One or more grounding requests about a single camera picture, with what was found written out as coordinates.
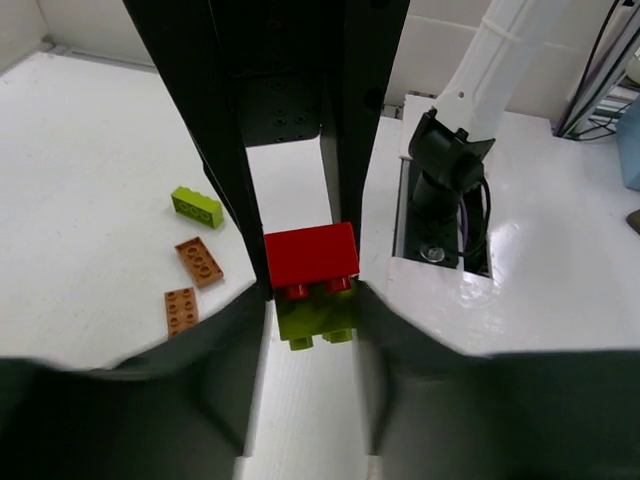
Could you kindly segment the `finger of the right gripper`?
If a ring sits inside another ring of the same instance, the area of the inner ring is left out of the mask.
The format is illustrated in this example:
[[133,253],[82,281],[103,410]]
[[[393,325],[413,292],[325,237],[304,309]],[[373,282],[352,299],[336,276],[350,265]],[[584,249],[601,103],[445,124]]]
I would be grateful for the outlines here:
[[407,1],[327,1],[320,149],[331,218],[360,245],[362,198]]
[[263,297],[272,298],[262,221],[208,1],[126,1],[204,171],[238,227]]

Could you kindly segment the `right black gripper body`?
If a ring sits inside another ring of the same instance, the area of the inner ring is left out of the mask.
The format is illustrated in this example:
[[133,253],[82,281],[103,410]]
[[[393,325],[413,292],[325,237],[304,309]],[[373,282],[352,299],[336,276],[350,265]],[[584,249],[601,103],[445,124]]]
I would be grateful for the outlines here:
[[230,0],[209,9],[244,145],[317,137],[345,3]]

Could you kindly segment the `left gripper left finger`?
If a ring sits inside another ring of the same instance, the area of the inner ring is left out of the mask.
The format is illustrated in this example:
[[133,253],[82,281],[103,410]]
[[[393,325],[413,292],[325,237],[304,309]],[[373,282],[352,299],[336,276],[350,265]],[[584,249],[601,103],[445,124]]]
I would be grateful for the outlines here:
[[111,369],[1,362],[5,479],[230,479],[249,440],[266,296]]

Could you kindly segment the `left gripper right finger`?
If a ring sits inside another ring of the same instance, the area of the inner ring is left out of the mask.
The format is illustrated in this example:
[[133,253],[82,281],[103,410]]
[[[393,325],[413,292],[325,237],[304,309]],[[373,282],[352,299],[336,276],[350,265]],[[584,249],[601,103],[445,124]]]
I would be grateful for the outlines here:
[[386,479],[635,479],[633,350],[463,354],[355,293],[369,452]]

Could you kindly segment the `lime green long lego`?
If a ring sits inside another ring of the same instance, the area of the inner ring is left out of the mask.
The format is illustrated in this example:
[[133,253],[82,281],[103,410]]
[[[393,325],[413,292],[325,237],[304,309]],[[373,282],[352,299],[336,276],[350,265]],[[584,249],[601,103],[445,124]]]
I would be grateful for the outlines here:
[[224,214],[222,204],[199,192],[179,186],[171,193],[174,210],[191,220],[209,228],[216,229],[222,225]]

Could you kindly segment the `red and lime lego stack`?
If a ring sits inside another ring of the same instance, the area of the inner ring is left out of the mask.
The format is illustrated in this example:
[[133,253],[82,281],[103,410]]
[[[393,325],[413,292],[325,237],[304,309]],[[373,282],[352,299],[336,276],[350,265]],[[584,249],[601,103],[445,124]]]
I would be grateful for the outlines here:
[[280,339],[293,351],[349,342],[356,327],[359,257],[349,222],[264,236]]

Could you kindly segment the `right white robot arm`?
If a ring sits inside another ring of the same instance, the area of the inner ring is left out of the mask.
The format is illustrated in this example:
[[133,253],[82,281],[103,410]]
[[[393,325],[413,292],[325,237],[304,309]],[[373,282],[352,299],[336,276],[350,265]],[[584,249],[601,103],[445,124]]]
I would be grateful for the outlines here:
[[[361,226],[370,156],[408,12],[405,1],[129,1],[207,178],[269,278],[251,147],[319,139],[332,217]],[[410,198],[432,229],[485,187],[483,159],[561,1],[494,1],[409,144]]]

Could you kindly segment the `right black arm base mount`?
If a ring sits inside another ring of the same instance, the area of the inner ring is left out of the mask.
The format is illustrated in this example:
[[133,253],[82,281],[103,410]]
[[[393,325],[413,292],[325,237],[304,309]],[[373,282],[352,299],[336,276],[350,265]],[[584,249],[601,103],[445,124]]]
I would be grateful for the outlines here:
[[465,194],[454,214],[437,219],[417,211],[413,193],[422,174],[409,160],[401,162],[392,254],[436,267],[489,278],[491,197],[482,184]]

